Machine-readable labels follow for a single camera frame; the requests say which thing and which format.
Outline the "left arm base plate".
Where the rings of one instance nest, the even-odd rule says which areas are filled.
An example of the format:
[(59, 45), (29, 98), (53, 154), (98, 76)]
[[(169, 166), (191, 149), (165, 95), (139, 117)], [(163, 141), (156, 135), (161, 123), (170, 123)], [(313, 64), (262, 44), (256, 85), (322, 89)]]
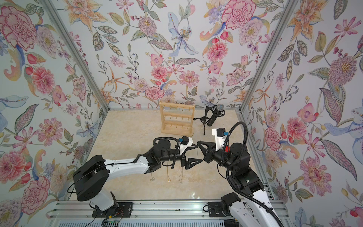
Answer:
[(93, 218), (130, 218), (133, 202), (117, 202), (105, 211), (101, 211), (97, 206), (92, 213)]

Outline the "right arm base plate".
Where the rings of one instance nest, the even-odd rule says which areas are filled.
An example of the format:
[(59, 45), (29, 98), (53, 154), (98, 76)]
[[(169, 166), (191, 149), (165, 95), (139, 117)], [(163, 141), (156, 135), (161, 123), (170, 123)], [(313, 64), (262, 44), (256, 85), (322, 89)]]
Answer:
[(243, 201), (224, 203), (223, 201), (208, 202), (207, 212), (210, 218), (235, 218), (238, 215), (249, 215)]

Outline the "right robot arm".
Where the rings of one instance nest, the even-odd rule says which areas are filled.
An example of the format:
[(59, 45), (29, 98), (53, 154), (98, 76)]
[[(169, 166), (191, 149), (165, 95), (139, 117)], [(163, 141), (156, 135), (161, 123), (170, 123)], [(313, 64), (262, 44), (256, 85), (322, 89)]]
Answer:
[(283, 223), (272, 207), (264, 185), (250, 167), (251, 156), (247, 145), (233, 143), (229, 151), (225, 147), (217, 149), (214, 142), (180, 142), (179, 150), (200, 148), (206, 163), (212, 161), (226, 169), (226, 180), (233, 189), (221, 198), (223, 212), (237, 219), (244, 226), (282, 227)]

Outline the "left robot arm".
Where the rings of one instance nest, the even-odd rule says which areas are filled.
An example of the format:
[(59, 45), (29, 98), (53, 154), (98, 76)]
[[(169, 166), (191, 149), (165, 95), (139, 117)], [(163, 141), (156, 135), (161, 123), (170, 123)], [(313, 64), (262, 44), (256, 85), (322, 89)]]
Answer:
[(180, 162), (181, 167), (191, 169), (202, 162), (186, 157), (186, 152), (193, 149), (197, 149), (197, 145), (191, 137), (158, 137), (146, 153), (134, 159), (104, 159), (102, 155), (96, 155), (73, 174), (74, 193), (78, 201), (88, 201), (97, 211), (112, 213), (119, 205), (114, 194), (104, 189), (106, 182), (123, 176), (153, 173), (168, 161), (171, 168)]

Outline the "wooden jewelry display stand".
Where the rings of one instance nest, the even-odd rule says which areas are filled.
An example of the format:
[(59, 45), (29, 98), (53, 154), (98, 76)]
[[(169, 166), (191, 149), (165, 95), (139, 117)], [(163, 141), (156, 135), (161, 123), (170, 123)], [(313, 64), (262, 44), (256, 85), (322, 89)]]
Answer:
[(162, 133), (188, 137), (194, 134), (195, 105), (161, 102), (159, 107)]

